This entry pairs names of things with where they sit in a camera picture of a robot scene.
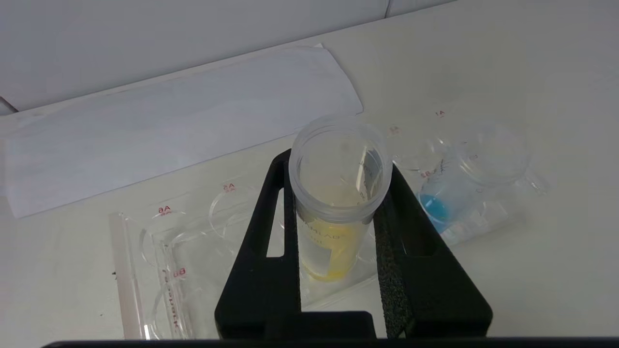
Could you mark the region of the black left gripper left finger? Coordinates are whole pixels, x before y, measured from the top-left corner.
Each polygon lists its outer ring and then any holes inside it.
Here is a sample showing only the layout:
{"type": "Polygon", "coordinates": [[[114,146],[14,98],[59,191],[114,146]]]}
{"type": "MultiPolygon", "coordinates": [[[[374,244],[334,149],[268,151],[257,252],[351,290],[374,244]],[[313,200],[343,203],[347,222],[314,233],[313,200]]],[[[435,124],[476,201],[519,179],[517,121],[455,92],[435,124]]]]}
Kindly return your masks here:
{"type": "Polygon", "coordinates": [[[288,174],[291,150],[270,163],[245,237],[215,307],[221,339],[261,339],[300,313],[300,260],[295,197],[288,174]],[[284,249],[268,256],[279,194],[284,202],[284,249]]]}

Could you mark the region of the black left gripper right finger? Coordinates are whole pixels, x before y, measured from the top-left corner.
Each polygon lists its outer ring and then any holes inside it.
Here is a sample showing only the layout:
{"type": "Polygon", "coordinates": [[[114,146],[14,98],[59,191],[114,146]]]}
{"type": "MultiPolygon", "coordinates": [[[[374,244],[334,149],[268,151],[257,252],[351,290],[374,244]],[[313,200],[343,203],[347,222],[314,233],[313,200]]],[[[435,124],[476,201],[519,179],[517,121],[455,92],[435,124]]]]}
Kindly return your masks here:
{"type": "Polygon", "coordinates": [[[374,213],[377,273],[389,339],[485,337],[493,311],[393,167],[374,213]]]}

